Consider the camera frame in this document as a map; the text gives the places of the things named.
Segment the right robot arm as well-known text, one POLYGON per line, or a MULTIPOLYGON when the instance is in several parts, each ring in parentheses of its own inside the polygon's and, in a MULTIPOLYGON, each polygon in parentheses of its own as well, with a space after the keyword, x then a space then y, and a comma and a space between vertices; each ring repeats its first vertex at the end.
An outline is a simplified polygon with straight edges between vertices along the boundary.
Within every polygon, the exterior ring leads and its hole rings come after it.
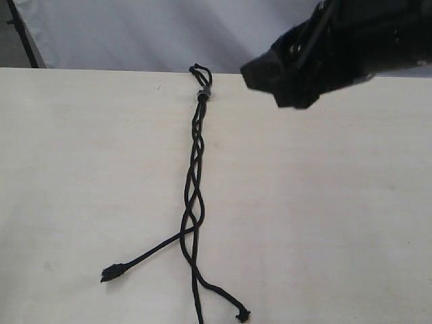
POLYGON ((376 74, 429 64, 430 1, 320 1, 240 72, 249 89, 273 95, 278 107, 307 109, 376 74))

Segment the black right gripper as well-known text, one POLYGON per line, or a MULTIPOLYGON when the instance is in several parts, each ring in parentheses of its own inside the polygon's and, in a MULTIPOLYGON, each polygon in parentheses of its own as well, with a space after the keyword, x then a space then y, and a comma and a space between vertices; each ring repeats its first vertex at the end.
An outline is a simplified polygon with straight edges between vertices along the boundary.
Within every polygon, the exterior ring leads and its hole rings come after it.
POLYGON ((273 93, 279 108, 308 109, 320 96, 374 78, 349 43, 375 16, 373 1, 320 1, 311 17, 281 35, 240 73, 251 90, 273 93))

